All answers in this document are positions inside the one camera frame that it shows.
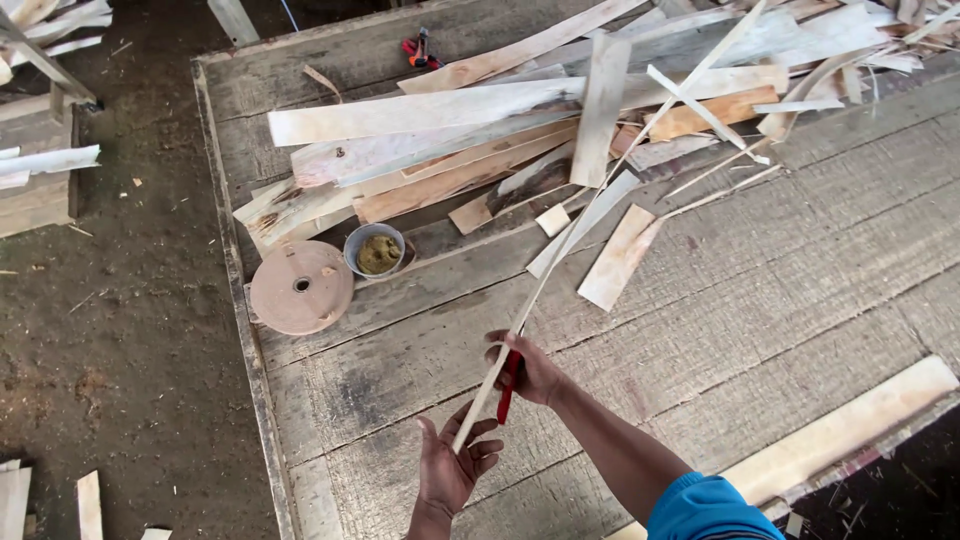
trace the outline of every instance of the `tape roll core hole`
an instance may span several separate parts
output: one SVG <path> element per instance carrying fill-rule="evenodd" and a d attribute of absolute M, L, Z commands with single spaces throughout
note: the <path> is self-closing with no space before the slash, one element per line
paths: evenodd
<path fill-rule="evenodd" d="M 297 278 L 294 280 L 294 290 L 297 292 L 306 292 L 306 289 L 310 288 L 310 279 L 309 278 Z"/>

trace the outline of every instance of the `person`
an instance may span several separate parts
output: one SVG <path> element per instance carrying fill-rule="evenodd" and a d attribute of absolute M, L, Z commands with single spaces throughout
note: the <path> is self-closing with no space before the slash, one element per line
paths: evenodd
<path fill-rule="evenodd" d="M 656 439 L 594 400 L 533 342 L 503 330 L 488 333 L 486 339 L 503 342 L 523 355 L 515 392 L 560 417 L 616 499 L 647 528 L 651 540 L 783 540 L 777 528 L 729 482 L 693 472 Z M 499 349 L 494 345 L 487 351 L 488 363 L 493 364 Z M 495 386 L 502 390 L 509 382 L 510 376 L 501 373 Z M 417 418 L 423 438 L 420 492 L 408 540 L 449 538 L 453 517 L 464 508 L 477 480 L 499 459 L 502 440 L 476 441 L 496 428 L 494 418 L 475 423 L 460 453 L 453 453 L 453 438 L 469 406 L 457 411 L 439 432 L 428 418 Z"/>

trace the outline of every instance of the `right hand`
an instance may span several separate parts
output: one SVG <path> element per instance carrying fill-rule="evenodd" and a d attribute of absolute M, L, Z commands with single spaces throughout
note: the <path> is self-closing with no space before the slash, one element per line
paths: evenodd
<path fill-rule="evenodd" d="M 524 367 L 516 373 L 514 391 L 528 402 L 550 406 L 550 400 L 556 397 L 557 389 L 568 379 L 564 372 L 546 357 L 546 353 L 533 341 L 511 331 L 495 330 L 484 337 L 492 343 L 505 343 L 507 347 L 523 355 Z M 487 350 L 486 359 L 490 366 L 496 363 L 500 348 L 500 345 L 494 345 Z M 501 371 L 494 387 L 502 391 L 507 384 L 510 384 L 510 374 Z"/>

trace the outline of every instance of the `paper tape roll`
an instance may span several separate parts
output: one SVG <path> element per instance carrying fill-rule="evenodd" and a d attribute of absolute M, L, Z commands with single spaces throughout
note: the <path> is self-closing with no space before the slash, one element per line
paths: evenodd
<path fill-rule="evenodd" d="M 293 242 L 271 253 L 253 275 L 250 300 L 263 324 L 290 335 L 332 325 L 353 299 L 353 272 L 337 248 Z"/>

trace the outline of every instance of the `sawdust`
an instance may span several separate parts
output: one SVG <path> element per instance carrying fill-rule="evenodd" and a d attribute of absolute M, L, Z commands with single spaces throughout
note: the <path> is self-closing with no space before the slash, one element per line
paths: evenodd
<path fill-rule="evenodd" d="M 357 253 L 357 268 L 375 276 L 387 272 L 400 261 L 400 248 L 386 234 L 374 234 L 364 240 Z"/>

